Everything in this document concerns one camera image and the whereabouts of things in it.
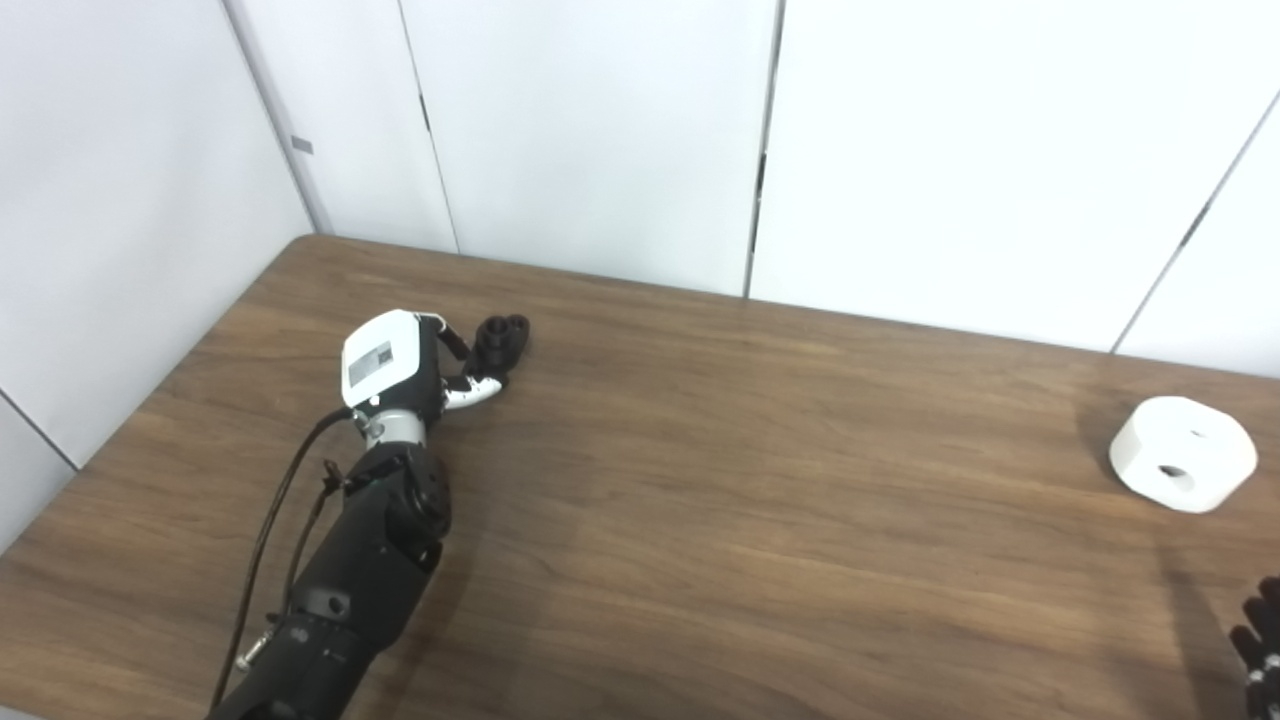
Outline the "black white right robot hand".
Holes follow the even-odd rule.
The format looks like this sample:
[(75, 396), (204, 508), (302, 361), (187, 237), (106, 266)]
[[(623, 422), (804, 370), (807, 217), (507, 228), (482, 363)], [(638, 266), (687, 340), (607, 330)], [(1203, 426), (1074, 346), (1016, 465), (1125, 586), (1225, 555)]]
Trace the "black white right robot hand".
[(1279, 719), (1279, 578), (1265, 577), (1242, 610), (1247, 625), (1228, 638), (1245, 666), (1245, 717)]

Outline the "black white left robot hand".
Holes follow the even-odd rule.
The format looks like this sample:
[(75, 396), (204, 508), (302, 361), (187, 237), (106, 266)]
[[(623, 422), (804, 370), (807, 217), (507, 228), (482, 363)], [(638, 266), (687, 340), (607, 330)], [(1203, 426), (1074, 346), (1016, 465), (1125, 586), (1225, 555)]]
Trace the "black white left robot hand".
[(486, 366), (443, 316), (396, 309), (349, 334), (340, 354), (340, 397), (365, 418), (407, 411), (430, 427), (444, 414), (497, 396), (509, 369)]

